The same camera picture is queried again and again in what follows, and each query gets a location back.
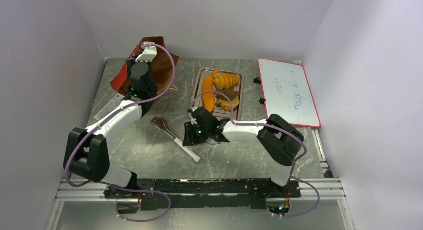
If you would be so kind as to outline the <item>silver metal tray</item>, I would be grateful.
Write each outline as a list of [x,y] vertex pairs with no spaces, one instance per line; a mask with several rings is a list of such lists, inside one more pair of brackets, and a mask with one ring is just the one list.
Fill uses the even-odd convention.
[[205,107],[218,119],[240,120],[244,76],[238,72],[202,67],[199,69],[191,107]]

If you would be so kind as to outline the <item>orange fake croissant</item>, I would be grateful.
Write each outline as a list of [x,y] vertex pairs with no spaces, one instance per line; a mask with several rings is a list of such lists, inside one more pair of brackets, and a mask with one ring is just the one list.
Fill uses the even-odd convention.
[[240,78],[236,75],[223,73],[214,69],[212,71],[213,83],[217,89],[232,88],[237,86],[240,82]]

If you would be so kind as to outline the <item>pale fake bread slice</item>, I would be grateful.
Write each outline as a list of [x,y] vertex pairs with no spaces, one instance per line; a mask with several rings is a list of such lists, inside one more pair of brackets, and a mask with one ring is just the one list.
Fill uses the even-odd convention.
[[237,108],[237,106],[239,105],[240,101],[238,98],[234,98],[231,101],[228,101],[226,99],[220,99],[218,98],[216,100],[216,106],[225,110],[225,111],[230,111],[232,108],[235,110]]

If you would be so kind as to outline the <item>dark fake bread loaf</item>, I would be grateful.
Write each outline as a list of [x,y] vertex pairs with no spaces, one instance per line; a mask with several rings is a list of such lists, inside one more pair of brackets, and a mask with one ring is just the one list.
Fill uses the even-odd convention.
[[222,94],[227,96],[230,101],[237,99],[239,96],[239,91],[235,91],[231,88],[216,89],[216,91],[219,92],[219,94],[215,94],[216,98],[221,100],[226,100]]

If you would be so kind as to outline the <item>long orange fake baguette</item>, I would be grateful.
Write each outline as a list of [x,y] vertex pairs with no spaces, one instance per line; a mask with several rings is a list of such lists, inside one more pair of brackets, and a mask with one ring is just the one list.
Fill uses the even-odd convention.
[[215,106],[214,93],[212,92],[213,90],[213,78],[211,75],[208,75],[203,79],[202,83],[202,103],[203,107],[210,113],[213,113]]

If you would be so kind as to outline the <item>metal tongs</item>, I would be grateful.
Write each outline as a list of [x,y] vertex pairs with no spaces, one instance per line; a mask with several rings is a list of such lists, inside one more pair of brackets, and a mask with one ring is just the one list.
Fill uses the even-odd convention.
[[164,131],[168,136],[172,138],[172,140],[185,152],[187,153],[196,163],[201,159],[199,155],[197,155],[191,147],[183,146],[182,140],[177,137],[177,135],[170,130],[168,127],[168,123],[160,117],[155,116],[151,120],[151,124]]

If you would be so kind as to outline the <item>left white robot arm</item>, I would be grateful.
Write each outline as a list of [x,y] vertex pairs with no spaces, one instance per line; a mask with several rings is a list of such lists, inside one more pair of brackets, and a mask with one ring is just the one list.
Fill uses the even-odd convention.
[[126,60],[130,80],[128,94],[100,121],[84,129],[75,127],[68,135],[63,161],[64,170],[92,182],[118,186],[118,192],[131,198],[138,191],[137,175],[112,165],[108,145],[131,123],[142,118],[152,107],[158,87],[150,61]]

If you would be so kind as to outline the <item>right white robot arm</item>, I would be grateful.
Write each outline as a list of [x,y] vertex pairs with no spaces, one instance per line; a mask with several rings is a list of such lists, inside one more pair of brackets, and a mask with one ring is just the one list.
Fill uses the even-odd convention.
[[295,158],[304,137],[277,114],[258,121],[217,119],[203,107],[188,109],[190,121],[184,123],[183,146],[194,146],[212,139],[217,143],[233,141],[259,142],[275,162],[269,191],[281,197],[288,191]]

